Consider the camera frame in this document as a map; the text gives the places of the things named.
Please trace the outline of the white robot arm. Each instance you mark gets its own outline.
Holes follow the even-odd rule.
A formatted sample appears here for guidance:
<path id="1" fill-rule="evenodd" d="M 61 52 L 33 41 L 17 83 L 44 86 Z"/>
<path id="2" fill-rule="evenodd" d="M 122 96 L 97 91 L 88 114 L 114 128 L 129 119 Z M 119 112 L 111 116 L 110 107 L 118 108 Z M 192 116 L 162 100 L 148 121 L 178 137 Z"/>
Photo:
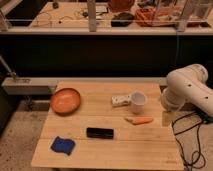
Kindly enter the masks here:
<path id="1" fill-rule="evenodd" d="M 208 71 L 201 64 L 169 72 L 160 97 L 162 106 L 167 111 L 178 111 L 189 102 L 213 118 L 213 89 L 206 85 L 207 79 Z"/>

